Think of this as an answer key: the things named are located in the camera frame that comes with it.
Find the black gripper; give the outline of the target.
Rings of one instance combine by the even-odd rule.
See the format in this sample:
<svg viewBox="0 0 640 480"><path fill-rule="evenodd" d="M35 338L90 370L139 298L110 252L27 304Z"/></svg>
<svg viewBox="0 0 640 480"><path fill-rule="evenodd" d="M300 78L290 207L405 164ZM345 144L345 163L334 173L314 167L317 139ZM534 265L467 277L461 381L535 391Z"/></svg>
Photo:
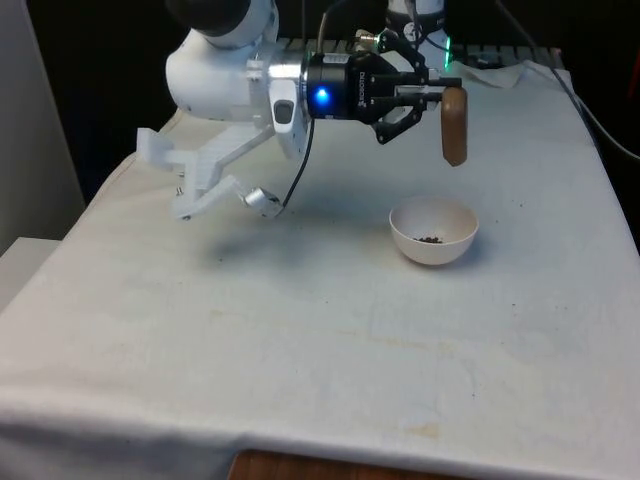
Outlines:
<svg viewBox="0 0 640 480"><path fill-rule="evenodd" d="M386 29L378 35L378 52L390 51L404 58L413 71L398 71L371 52L314 53L306 65L309 115L314 119L374 123L376 138L384 145L417 125L428 105L439 103L443 96L441 92L423 90L396 93L395 86L462 87L461 78L440 77L427 67L425 57L409 41ZM386 119L401 107L408 107L409 111L399 119Z"/></svg>

